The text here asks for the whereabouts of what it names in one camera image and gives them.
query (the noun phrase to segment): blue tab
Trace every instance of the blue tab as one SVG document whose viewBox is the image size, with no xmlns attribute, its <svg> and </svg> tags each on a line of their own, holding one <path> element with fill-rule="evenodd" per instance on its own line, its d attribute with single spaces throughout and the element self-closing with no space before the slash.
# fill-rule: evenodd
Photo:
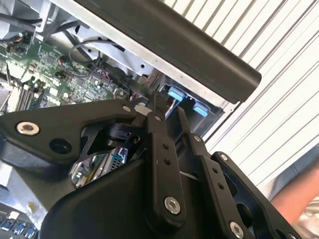
<svg viewBox="0 0 319 239">
<path fill-rule="evenodd" d="M 201 116 L 206 117 L 208 115 L 208 107 L 206 107 L 205 105 L 197 102 L 194 107 L 193 110 L 196 111 L 197 113 L 199 113 Z"/>
<path fill-rule="evenodd" d="M 174 99 L 176 99 L 177 101 L 182 101 L 184 99 L 184 92 L 177 89 L 174 86 L 171 86 L 169 91 L 168 91 L 168 95 L 172 96 Z"/>
</svg>

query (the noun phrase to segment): gray cable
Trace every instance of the gray cable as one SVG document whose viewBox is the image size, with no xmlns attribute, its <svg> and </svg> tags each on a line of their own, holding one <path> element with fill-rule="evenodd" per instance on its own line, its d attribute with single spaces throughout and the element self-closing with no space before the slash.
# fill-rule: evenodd
<svg viewBox="0 0 319 239">
<path fill-rule="evenodd" d="M 8 39 L 1 39 L 1 40 L 0 40 L 0 43 L 12 43 L 12 42 L 15 42 L 16 39 L 17 39 L 16 36 L 10 37 L 10 38 L 8 38 Z"/>
<path fill-rule="evenodd" d="M 66 24 L 63 24 L 62 26 L 59 26 L 54 31 L 54 33 L 62 32 L 62 31 L 65 31 L 66 29 L 69 29 L 69 28 L 72 28 L 72 27 L 75 27 L 75 26 L 78 26 L 78 25 L 80 25 L 79 21 L 68 22 Z"/>
<path fill-rule="evenodd" d="M 110 44 L 110 45 L 115 45 L 115 46 L 117 46 L 116 43 L 113 43 L 113 42 L 107 41 L 107 40 L 87 40 L 87 41 L 83 41 L 83 42 L 81 42 L 81 43 L 79 43 L 79 44 L 73 46 L 73 47 L 69 50 L 69 58 L 70 58 L 71 60 L 73 60 L 74 62 L 77 62 L 77 63 L 80 63 L 80 64 L 87 64 L 87 63 L 92 63 L 92 62 L 96 61 L 96 59 L 95 59 L 95 60 L 91 60 L 91 61 L 75 61 L 75 60 L 72 58 L 72 52 L 73 52 L 75 49 L 78 49 L 78 48 L 80 48 L 80 47 L 83 47 L 84 45 L 89 44 L 89 43 L 104 43 L 104 44 Z"/>
<path fill-rule="evenodd" d="M 11 25 L 17 26 L 17 27 L 22 28 L 26 31 L 34 32 L 35 26 L 33 26 L 32 24 L 40 23 L 42 21 L 42 19 L 26 20 L 26 19 L 21 19 L 21 18 L 17 18 L 14 16 L 0 13 L 0 21 L 4 21 L 4 22 L 9 23 Z M 58 27 L 54 31 L 54 33 L 58 33 L 58 32 L 66 30 L 66 29 L 69 29 L 71 27 L 78 26 L 78 25 L 79 25 L 79 21 L 68 22 L 68 23 Z"/>
<path fill-rule="evenodd" d="M 79 42 L 76 39 L 74 39 L 74 37 L 68 31 L 63 31 L 63 34 L 66 36 L 66 38 L 68 38 L 68 40 L 72 43 L 73 46 L 79 44 Z M 92 58 L 82 48 L 78 48 L 78 51 L 87 61 L 92 60 Z"/>
<path fill-rule="evenodd" d="M 42 19 L 41 19 L 41 18 L 40 18 L 40 19 L 21 19 L 21 18 L 18 18 L 18 17 L 17 17 L 17 19 L 20 19 L 20 20 L 22 20 L 22 21 L 25 21 L 26 23 L 29 23 L 29 24 L 31 24 L 31 25 L 39 24 L 39 23 L 42 22 Z"/>
<path fill-rule="evenodd" d="M 26 31 L 34 32 L 35 31 L 35 26 L 32 26 L 30 23 L 20 19 L 16 18 L 14 16 L 9 16 L 3 13 L 0 13 L 0 21 L 7 22 L 11 25 L 20 27 Z"/>
</svg>

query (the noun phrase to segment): green circuit board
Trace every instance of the green circuit board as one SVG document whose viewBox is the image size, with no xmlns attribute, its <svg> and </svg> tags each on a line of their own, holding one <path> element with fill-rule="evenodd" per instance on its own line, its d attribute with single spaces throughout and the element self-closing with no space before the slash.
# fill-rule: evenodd
<svg viewBox="0 0 319 239">
<path fill-rule="evenodd" d="M 96 72 L 89 77 L 68 74 L 58 62 L 63 54 L 43 42 L 15 44 L 14 51 L 9 47 L 6 44 L 0 45 L 0 71 L 5 73 L 4 64 L 7 63 L 10 74 L 20 79 L 27 69 L 22 81 L 44 92 L 45 102 L 41 103 L 41 108 L 128 97 L 128 92 L 122 88 L 111 81 L 106 83 L 107 72 Z M 87 75 L 90 72 L 86 65 L 74 61 L 69 61 L 64 66 L 69 72 L 79 75 Z"/>
</svg>

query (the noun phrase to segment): person's arm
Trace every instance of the person's arm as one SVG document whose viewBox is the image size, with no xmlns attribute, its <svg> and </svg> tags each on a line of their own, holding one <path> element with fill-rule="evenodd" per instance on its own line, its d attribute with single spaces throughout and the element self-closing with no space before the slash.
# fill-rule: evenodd
<svg viewBox="0 0 319 239">
<path fill-rule="evenodd" d="M 271 203 L 290 224 L 293 224 L 317 196 L 319 196 L 319 163 L 288 184 Z"/>
</svg>

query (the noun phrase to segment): white louvered panel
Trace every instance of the white louvered panel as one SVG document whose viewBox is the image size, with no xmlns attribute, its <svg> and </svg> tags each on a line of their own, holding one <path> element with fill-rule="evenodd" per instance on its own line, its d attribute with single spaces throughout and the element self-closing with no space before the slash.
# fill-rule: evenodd
<svg viewBox="0 0 319 239">
<path fill-rule="evenodd" d="M 318 0 L 175 0 L 171 6 L 262 73 L 260 86 L 207 148 L 225 151 L 256 185 L 265 185 L 319 143 Z"/>
</svg>

